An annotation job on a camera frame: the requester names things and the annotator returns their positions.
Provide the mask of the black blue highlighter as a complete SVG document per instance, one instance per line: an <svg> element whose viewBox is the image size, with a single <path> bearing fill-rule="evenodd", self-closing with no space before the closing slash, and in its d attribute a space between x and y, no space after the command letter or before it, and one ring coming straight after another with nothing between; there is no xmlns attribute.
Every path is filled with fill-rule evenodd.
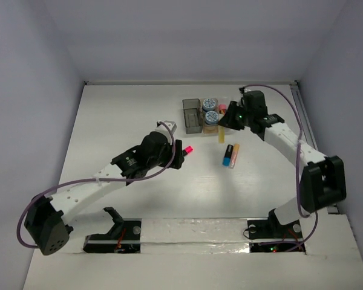
<svg viewBox="0 0 363 290"><path fill-rule="evenodd" d="M223 157L223 161L222 161L222 165L228 167L231 161L231 157L232 157L232 151L233 151L233 145L228 144L226 151L224 153L224 157Z"/></svg>

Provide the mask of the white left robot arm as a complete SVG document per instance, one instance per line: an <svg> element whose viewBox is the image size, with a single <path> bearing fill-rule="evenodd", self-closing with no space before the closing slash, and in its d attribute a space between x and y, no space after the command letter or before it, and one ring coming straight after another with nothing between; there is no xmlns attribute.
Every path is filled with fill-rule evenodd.
<svg viewBox="0 0 363 290"><path fill-rule="evenodd" d="M87 253L137 253L141 222L124 218L112 207L97 213L85 209L106 195L134 182L153 179L166 169L180 169L186 151L171 132L155 130L142 142L114 157L93 177L54 186L26 206L16 227L18 242L39 249L45 256L61 250L71 239L81 238Z"/></svg>

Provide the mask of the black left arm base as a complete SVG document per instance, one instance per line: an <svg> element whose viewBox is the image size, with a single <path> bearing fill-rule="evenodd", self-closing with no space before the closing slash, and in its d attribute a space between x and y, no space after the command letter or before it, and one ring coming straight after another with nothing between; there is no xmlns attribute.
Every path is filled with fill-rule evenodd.
<svg viewBox="0 0 363 290"><path fill-rule="evenodd" d="M88 254L137 254L141 252L141 219L124 219L114 208L105 207L113 225L106 233L85 238L83 251Z"/></svg>

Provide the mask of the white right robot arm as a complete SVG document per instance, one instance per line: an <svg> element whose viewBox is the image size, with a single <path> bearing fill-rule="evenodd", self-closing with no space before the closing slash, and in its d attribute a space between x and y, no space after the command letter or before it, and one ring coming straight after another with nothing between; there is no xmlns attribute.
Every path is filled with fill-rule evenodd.
<svg viewBox="0 0 363 290"><path fill-rule="evenodd" d="M301 132L295 134L283 118L269 114L263 92L244 86L240 93L240 101L230 102L218 124L236 131L248 127L295 167L296 196L269 212L267 232L280 237L295 221L345 200L343 160L317 151L303 141Z"/></svg>

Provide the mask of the orange pastel highlighter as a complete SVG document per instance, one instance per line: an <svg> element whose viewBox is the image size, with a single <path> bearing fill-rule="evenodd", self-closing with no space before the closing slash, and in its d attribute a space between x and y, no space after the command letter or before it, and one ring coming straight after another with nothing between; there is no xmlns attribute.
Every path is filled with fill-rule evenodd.
<svg viewBox="0 0 363 290"><path fill-rule="evenodd" d="M237 161L239 149L240 149L240 145L238 143L235 143L234 146L233 146L231 160L230 160L230 163L229 163L229 168L230 169L233 169L235 167L235 163Z"/></svg>

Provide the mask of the pink capped pin bottle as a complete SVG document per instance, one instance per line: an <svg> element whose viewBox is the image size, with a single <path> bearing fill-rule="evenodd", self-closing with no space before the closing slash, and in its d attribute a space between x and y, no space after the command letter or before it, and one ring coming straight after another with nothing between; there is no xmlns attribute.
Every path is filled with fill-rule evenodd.
<svg viewBox="0 0 363 290"><path fill-rule="evenodd" d="M218 112L221 115L225 115L227 111L227 106L225 104L219 104L218 105Z"/></svg>

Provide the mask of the blue white slime jar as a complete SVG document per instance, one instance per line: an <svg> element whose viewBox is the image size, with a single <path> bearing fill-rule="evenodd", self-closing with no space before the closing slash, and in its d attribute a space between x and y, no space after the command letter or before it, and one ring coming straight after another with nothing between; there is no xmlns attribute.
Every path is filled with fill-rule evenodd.
<svg viewBox="0 0 363 290"><path fill-rule="evenodd" d="M204 122L206 125L217 125L219 121L219 114L216 111L207 111L204 115Z"/></svg>
<svg viewBox="0 0 363 290"><path fill-rule="evenodd" d="M218 102L215 98L205 98L201 103L202 110L205 112L215 111L218 106Z"/></svg>

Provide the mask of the black pink highlighter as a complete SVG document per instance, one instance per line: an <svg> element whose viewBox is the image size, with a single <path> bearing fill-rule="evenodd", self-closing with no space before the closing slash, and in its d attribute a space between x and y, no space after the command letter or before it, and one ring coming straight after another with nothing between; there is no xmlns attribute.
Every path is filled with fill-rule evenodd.
<svg viewBox="0 0 363 290"><path fill-rule="evenodd" d="M192 153L193 152L193 148L191 147L191 146L188 146L188 147L186 147L185 149L183 149L183 151L182 151L182 153L183 153L183 156L187 156L187 155L189 155L190 153Z"/></svg>

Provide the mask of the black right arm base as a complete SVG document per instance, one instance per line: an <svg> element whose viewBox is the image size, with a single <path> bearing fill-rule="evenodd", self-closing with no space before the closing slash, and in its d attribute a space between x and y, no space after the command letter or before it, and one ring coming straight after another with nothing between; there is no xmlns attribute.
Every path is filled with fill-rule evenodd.
<svg viewBox="0 0 363 290"><path fill-rule="evenodd" d="M250 241L251 253L306 251L299 220L282 225L274 210L268 213L267 218L248 220L243 236Z"/></svg>

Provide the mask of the yellow pastel highlighter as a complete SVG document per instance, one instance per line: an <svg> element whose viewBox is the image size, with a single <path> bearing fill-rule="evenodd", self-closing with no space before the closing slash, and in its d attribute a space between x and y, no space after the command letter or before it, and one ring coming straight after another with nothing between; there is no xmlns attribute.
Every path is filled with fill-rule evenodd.
<svg viewBox="0 0 363 290"><path fill-rule="evenodd" d="M218 126L218 142L220 144L225 142L225 128L223 126Z"/></svg>

